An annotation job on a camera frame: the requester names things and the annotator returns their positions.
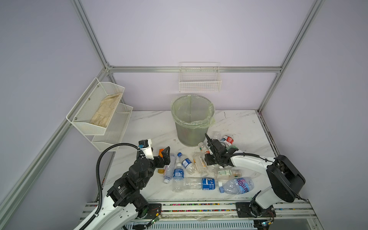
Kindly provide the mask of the large crushed purple label bottle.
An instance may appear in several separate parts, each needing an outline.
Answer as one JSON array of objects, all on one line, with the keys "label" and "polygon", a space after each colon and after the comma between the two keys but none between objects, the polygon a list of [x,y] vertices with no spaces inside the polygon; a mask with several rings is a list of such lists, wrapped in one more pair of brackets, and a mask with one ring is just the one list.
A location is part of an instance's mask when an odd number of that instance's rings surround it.
[{"label": "large crushed purple label bottle", "polygon": [[220,186],[219,192],[230,195],[241,195],[252,191],[254,187],[254,182],[250,177],[239,177],[229,180]]}]

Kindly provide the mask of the long clear blue label bottle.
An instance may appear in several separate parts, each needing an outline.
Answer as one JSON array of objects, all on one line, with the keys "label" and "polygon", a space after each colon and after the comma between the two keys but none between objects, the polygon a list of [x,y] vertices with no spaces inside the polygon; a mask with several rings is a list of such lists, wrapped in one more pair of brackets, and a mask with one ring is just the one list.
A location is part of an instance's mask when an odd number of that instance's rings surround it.
[{"label": "long clear blue label bottle", "polygon": [[204,177],[187,177],[185,179],[185,189],[192,190],[215,190],[223,186],[223,182],[215,178]]}]

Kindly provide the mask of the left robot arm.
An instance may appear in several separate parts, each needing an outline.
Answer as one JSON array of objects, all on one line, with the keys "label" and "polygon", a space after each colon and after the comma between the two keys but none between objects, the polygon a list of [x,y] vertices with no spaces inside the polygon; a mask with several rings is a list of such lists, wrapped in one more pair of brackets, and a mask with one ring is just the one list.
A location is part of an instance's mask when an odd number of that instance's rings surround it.
[{"label": "left robot arm", "polygon": [[75,229],[119,230],[135,218],[145,217],[149,203],[140,191],[146,187],[155,169],[169,164],[170,147],[166,147],[161,156],[154,156],[153,159],[137,158],[105,194],[101,190],[101,180],[98,179],[99,203]]}]

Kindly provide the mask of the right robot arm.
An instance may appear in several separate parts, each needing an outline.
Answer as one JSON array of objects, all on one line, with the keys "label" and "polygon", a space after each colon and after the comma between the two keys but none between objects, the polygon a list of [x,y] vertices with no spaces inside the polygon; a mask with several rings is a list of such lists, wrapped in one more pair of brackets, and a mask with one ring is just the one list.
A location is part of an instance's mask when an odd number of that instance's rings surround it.
[{"label": "right robot arm", "polygon": [[207,134],[205,137],[212,155],[210,159],[218,165],[249,169],[268,177],[270,186],[259,191],[249,203],[251,216],[260,217],[278,202],[292,203],[300,198],[299,192],[306,180],[286,156],[270,158],[246,153],[237,148],[226,149],[219,140],[211,139]]}]

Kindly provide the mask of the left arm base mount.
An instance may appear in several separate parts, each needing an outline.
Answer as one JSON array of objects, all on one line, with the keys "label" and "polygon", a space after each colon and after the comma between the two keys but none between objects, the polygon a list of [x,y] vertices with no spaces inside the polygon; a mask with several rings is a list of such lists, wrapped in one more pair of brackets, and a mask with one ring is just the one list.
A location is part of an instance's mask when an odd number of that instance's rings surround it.
[{"label": "left arm base mount", "polygon": [[161,203],[149,203],[148,206],[144,207],[138,213],[138,219],[153,219],[157,214],[161,213],[162,204]]}]

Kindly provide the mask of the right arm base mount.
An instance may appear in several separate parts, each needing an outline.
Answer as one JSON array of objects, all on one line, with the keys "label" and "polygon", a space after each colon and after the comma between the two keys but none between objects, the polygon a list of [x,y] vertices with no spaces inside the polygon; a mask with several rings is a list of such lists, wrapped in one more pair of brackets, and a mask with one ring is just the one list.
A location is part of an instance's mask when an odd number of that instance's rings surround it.
[{"label": "right arm base mount", "polygon": [[235,206],[239,218],[273,218],[276,216],[273,206],[262,209],[256,203],[252,202],[237,202]]}]

